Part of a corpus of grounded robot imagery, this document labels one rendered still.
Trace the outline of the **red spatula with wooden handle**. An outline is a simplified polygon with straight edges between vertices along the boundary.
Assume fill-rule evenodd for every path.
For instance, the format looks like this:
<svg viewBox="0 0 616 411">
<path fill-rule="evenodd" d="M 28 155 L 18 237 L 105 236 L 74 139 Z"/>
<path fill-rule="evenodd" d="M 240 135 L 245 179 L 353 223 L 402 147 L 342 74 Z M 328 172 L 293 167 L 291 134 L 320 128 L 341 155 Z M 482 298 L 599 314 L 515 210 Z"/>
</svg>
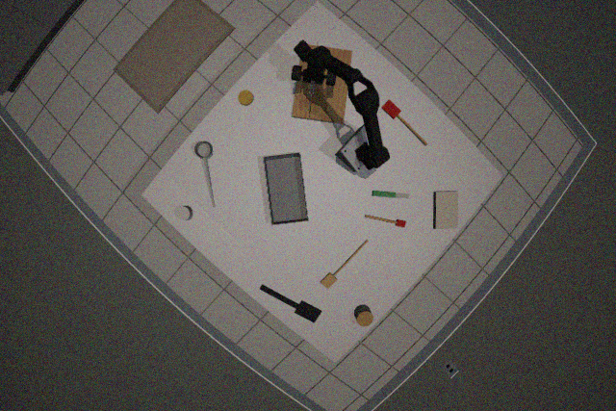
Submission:
<svg viewBox="0 0 616 411">
<path fill-rule="evenodd" d="M 398 116 L 398 118 L 424 143 L 424 145 L 427 145 L 427 143 L 424 141 L 424 139 L 403 118 L 401 118 L 398 115 L 401 112 L 401 110 L 391 101 L 391 99 L 389 99 L 381 108 L 392 119 L 394 119 L 396 116 Z"/>
</svg>

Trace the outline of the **black spatula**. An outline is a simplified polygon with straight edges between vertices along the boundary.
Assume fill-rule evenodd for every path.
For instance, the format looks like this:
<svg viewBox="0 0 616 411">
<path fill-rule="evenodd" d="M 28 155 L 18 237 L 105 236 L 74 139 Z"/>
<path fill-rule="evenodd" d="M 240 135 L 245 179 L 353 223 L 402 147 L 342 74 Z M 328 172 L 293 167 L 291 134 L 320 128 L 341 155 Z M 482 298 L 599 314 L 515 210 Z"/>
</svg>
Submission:
<svg viewBox="0 0 616 411">
<path fill-rule="evenodd" d="M 281 294 L 275 292 L 273 289 L 268 288 L 264 285 L 262 285 L 260 287 L 260 290 L 262 290 L 263 292 L 271 295 L 271 296 L 275 296 L 277 299 L 281 300 L 282 302 L 288 304 L 289 306 L 293 306 L 296 308 L 295 313 L 299 314 L 301 317 L 303 317 L 304 319 L 307 319 L 313 323 L 316 322 L 316 319 L 318 318 L 318 316 L 321 313 L 321 310 L 318 309 L 317 307 L 314 307 L 308 303 L 306 303 L 305 301 L 301 300 L 299 302 L 299 304 L 297 304 L 296 302 L 294 302 L 291 299 L 288 299 L 284 296 L 282 296 Z"/>
</svg>

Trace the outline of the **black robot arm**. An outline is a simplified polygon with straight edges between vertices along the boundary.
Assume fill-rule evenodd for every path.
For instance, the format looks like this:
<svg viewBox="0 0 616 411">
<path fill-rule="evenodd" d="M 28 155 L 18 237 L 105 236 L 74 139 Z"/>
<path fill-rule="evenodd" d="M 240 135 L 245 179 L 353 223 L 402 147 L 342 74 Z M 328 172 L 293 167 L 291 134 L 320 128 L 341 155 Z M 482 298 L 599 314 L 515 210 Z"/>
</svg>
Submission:
<svg viewBox="0 0 616 411">
<path fill-rule="evenodd" d="M 307 63 L 310 74 L 321 75 L 327 69 L 346 82 L 348 97 L 356 112 L 363 116 L 369 141 L 369 145 L 365 142 L 356 148 L 357 158 L 368 170 L 382 166 L 390 159 L 390 154 L 388 149 L 382 145 L 377 119 L 377 111 L 380 106 L 379 96 L 373 83 L 363 76 L 360 69 L 339 61 L 324 46 L 312 50 L 307 42 L 302 40 L 294 48 L 294 51 L 303 62 Z M 353 84 L 357 81 L 367 88 L 356 96 Z"/>
</svg>

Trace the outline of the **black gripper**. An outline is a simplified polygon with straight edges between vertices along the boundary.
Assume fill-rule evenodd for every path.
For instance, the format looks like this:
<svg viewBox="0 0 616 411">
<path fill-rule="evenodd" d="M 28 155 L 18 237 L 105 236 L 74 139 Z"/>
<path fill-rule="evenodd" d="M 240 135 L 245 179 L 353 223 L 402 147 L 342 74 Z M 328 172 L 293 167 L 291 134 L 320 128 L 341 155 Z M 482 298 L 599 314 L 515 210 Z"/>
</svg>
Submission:
<svg viewBox="0 0 616 411">
<path fill-rule="evenodd" d="M 312 75 L 308 72 L 308 69 L 305 68 L 301 71 L 302 66 L 294 65 L 292 72 L 292 79 L 295 81 L 300 81 L 300 75 L 303 76 L 303 82 L 311 83 L 312 81 L 316 81 L 316 84 L 323 85 L 323 80 L 326 78 L 325 84 L 328 86 L 334 86 L 336 81 L 336 75 L 327 70 L 327 74 L 324 75 L 324 72 L 321 75 Z"/>
</svg>

